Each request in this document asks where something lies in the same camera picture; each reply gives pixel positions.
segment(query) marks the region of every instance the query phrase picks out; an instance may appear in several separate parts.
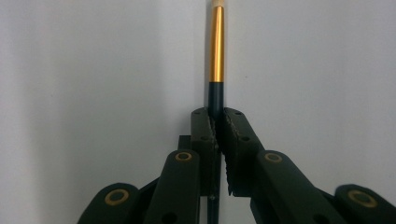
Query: white wall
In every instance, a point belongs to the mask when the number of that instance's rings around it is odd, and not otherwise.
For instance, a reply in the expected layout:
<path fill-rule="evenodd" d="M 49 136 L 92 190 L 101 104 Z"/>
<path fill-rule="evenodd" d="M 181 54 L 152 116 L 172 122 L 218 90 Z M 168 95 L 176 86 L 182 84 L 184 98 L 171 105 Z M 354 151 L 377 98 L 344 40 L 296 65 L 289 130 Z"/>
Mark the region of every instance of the white wall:
<path fill-rule="evenodd" d="M 226 105 L 317 187 L 396 204 L 396 2 L 226 7 Z M 209 8 L 0 1 L 0 223 L 76 223 L 101 188 L 160 174 L 205 102 Z M 220 222 L 255 223 L 222 186 Z"/>

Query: gold ferrule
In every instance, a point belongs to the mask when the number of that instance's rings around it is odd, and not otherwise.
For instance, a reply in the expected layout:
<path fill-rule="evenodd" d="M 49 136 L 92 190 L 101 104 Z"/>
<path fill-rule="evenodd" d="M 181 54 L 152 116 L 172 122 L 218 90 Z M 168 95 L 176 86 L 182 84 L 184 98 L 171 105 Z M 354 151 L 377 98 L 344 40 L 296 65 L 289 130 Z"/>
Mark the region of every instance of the gold ferrule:
<path fill-rule="evenodd" d="M 224 8 L 213 7 L 210 38 L 210 82 L 224 81 Z"/>

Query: brush bristles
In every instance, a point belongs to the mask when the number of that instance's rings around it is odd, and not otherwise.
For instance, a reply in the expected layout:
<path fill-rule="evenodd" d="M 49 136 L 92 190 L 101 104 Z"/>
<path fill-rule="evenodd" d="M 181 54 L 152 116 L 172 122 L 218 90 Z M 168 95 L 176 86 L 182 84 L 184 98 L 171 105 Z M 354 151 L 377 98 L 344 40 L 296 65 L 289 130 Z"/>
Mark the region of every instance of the brush bristles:
<path fill-rule="evenodd" d="M 224 0 L 212 0 L 212 7 L 224 7 Z"/>

